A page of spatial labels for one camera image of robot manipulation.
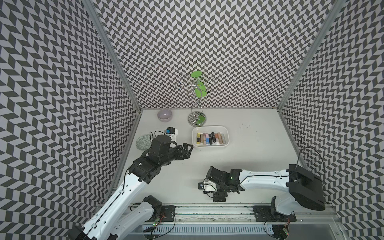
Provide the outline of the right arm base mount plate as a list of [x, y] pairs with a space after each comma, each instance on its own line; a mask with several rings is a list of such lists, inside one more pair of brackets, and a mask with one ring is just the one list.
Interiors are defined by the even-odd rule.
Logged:
[[256, 222], [296, 222], [297, 218], [294, 213], [289, 216], [272, 212], [271, 206], [269, 205], [260, 205], [253, 206], [253, 212], [256, 218]]

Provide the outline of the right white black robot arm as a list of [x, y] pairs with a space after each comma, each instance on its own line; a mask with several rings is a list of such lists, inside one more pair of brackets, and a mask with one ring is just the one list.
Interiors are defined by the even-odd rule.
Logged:
[[313, 211], [325, 210], [322, 179], [297, 164], [272, 172], [243, 169], [225, 172], [210, 167], [204, 180], [198, 183], [198, 189], [204, 194], [212, 194], [215, 203], [225, 202], [228, 193], [259, 189], [280, 191], [281, 195], [271, 198], [271, 214], [289, 216], [301, 207]]

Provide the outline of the black lipstick with silver band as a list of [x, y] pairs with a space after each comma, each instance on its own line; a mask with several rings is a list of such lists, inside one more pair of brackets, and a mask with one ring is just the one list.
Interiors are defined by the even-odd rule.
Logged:
[[214, 133], [214, 132], [212, 132], [212, 133], [211, 133], [211, 136], [212, 136], [212, 141], [213, 141], [213, 143], [216, 143], [216, 142], [217, 142], [217, 140], [216, 140], [216, 136], [215, 136], [215, 133]]

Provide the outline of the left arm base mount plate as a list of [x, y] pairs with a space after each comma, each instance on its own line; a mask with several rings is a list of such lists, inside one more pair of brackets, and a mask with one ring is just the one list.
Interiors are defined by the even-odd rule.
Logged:
[[147, 222], [154, 222], [157, 217], [160, 217], [163, 222], [174, 222], [175, 221], [175, 214], [176, 212], [176, 206], [175, 205], [165, 205], [160, 208], [156, 208], [153, 212], [152, 217], [147, 220]]

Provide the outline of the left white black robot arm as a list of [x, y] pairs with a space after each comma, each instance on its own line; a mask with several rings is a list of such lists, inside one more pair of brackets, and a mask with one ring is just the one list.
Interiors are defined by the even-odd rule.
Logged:
[[138, 226], [160, 214], [162, 203], [147, 196], [139, 206], [127, 214], [124, 212], [136, 196], [172, 161], [189, 159], [193, 145], [178, 145], [175, 136], [159, 135], [151, 147], [133, 161], [123, 183], [83, 226], [75, 226], [67, 233], [69, 240], [123, 240]]

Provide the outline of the chrome stand with green leaves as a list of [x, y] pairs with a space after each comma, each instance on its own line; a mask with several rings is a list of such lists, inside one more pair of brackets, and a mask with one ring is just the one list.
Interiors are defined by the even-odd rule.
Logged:
[[189, 75], [182, 75], [176, 81], [178, 90], [186, 90], [187, 97], [191, 101], [191, 112], [188, 123], [192, 127], [201, 127], [206, 123], [207, 116], [204, 113], [204, 99], [212, 91], [214, 79], [207, 79], [202, 71], [194, 71]]

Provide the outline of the white plastic storage box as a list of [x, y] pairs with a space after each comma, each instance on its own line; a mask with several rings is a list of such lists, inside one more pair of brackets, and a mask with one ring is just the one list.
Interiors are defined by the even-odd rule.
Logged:
[[224, 126], [203, 126], [192, 130], [194, 147], [202, 149], [225, 148], [230, 144], [229, 131]]

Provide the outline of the green patterned glass plate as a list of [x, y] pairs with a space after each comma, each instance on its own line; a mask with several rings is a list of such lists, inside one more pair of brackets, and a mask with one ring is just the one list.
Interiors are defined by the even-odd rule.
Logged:
[[145, 151], [151, 147], [152, 140], [153, 140], [152, 134], [142, 135], [136, 140], [136, 143], [135, 143], [136, 148], [138, 150]]

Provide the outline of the aluminium front rail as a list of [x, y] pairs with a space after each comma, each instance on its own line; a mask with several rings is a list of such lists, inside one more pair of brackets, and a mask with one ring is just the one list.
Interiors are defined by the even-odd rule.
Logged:
[[[261, 224], [272, 220], [263, 204], [173, 204], [175, 219], [169, 224]], [[294, 211], [296, 221], [290, 224], [336, 224], [342, 221], [333, 207], [326, 205], [324, 211], [314, 211], [300, 208]]]

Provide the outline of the small lilac bowl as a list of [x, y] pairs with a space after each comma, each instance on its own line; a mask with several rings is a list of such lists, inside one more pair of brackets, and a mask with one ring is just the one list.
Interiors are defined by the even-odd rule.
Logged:
[[173, 112], [169, 109], [162, 109], [157, 113], [158, 120], [167, 123], [173, 118]]

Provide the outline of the beige lipstick tube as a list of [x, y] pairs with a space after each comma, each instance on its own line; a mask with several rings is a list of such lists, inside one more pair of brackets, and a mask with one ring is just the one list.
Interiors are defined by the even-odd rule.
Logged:
[[219, 139], [219, 143], [223, 144], [223, 139], [222, 139], [221, 133], [218, 133], [218, 139]]

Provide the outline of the silver lipstick tube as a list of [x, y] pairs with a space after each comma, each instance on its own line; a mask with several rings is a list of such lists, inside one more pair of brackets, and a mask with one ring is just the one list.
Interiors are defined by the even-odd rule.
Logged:
[[222, 143], [223, 143], [223, 145], [225, 145], [227, 142], [226, 142], [226, 139], [225, 139], [224, 134], [221, 134], [221, 138], [222, 138]]

